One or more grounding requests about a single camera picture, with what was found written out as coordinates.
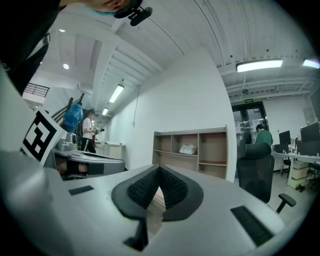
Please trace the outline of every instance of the metal railing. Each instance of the metal railing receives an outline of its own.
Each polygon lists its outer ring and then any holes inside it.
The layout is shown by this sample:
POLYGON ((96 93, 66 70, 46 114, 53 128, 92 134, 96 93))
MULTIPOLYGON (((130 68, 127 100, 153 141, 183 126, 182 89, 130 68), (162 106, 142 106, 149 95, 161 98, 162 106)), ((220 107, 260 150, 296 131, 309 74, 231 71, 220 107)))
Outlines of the metal railing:
POLYGON ((38 85, 35 83, 28 83, 28 85, 24 89, 24 92, 45 98, 49 92, 49 89, 50 88, 46 86, 38 85))

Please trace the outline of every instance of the ceiling light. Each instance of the ceiling light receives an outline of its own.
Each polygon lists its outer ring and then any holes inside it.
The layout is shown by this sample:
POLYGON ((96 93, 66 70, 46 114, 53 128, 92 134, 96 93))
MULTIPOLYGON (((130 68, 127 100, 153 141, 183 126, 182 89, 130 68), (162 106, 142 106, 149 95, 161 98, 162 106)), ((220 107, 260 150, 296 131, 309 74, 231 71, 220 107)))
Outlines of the ceiling light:
POLYGON ((238 63, 235 65, 236 71, 238 73, 250 71, 250 70, 260 70, 260 69, 268 69, 268 68, 279 68, 282 65, 282 59, 280 58, 273 58, 267 60, 253 60, 238 63))
POLYGON ((312 61, 312 60, 308 60, 306 59, 304 62, 303 62, 303 65, 306 66, 306 67, 312 67, 312 68, 320 68, 320 64, 316 61, 312 61))
POLYGON ((125 87, 121 84, 118 84, 118 86, 115 88, 111 98, 110 98, 110 102, 114 103, 117 99, 117 97, 119 96, 119 94, 122 92, 122 90, 124 89, 125 87))
POLYGON ((109 109, 105 108, 105 109, 103 110, 103 112, 102 112, 102 115, 104 115, 104 116, 105 116, 105 115, 106 115, 106 113, 108 112, 108 110, 109 110, 109 109))

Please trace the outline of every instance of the person in green shirt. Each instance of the person in green shirt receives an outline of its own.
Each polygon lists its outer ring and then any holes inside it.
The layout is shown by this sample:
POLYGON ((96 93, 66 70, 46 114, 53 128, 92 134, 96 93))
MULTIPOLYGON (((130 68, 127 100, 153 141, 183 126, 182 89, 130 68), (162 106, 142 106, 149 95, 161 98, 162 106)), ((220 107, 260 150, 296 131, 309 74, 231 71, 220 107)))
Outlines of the person in green shirt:
POLYGON ((262 124, 258 124, 255 129, 257 131, 257 135, 254 144, 267 143, 271 147, 271 145, 274 143, 271 132, 265 130, 262 124))

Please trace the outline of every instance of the doorway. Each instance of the doorway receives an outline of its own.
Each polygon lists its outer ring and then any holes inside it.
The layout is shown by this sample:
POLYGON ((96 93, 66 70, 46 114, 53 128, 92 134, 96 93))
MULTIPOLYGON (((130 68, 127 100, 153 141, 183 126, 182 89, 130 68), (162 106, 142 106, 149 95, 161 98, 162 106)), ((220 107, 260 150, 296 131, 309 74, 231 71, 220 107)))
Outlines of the doorway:
POLYGON ((262 102, 232 106, 237 158, 245 156, 246 144, 253 144, 256 141, 257 125, 262 125, 269 130, 265 108, 262 102))

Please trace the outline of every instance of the white ceiling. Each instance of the white ceiling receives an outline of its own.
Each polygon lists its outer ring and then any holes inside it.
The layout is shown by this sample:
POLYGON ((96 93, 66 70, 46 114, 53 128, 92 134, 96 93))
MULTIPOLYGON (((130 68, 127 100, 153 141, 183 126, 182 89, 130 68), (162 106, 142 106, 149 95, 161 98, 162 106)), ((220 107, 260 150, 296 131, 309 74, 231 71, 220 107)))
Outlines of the white ceiling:
POLYGON ((37 107, 42 107, 42 104, 39 102, 35 102, 29 99, 24 99, 24 101, 27 103, 27 105, 29 106, 29 108, 31 108, 32 110, 36 110, 36 106, 37 107))
POLYGON ((112 114, 150 76, 204 46, 218 67, 231 102, 245 98, 301 97, 318 86, 318 69, 303 67, 315 53, 295 21, 268 0, 144 0, 150 18, 136 27, 127 18, 68 6, 52 26, 41 69, 70 76, 93 89, 93 106, 112 114), (237 73, 235 64, 282 58, 281 68, 237 73), (72 72, 62 68, 72 66, 72 72), (124 79, 115 103, 109 99, 124 79), (246 95, 241 91, 248 89, 246 95))

